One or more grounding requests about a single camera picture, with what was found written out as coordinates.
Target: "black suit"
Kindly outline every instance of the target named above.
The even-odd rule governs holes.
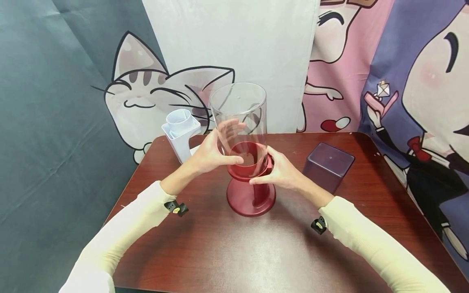
[[[439,206],[467,193],[468,187],[453,169],[448,169],[433,160],[422,162],[417,157],[400,151],[384,128],[376,133],[386,145],[398,151],[409,162],[408,187],[422,213],[442,240],[443,228],[441,224],[448,223],[448,219]],[[458,154],[451,154],[446,159],[450,163],[450,168],[469,173],[469,163]]]

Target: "white backdrop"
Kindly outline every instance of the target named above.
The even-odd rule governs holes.
[[[169,72],[233,68],[267,91],[269,133],[295,132],[319,0],[143,0]]]

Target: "gray backdrop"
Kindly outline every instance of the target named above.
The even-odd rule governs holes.
[[[0,292],[57,292],[135,170],[91,87],[128,30],[161,57],[141,1],[2,1]]]

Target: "clear plastic cylinder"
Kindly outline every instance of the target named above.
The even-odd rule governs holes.
[[[216,90],[209,104],[224,154],[244,159],[229,172],[242,178],[259,175],[267,162],[265,90],[254,83],[233,83]]]

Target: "white plastic holder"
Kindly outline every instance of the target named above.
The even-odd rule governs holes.
[[[189,110],[174,110],[166,116],[166,123],[161,126],[173,148],[179,162],[184,164],[198,149],[190,148],[189,139],[200,133],[200,122]]]

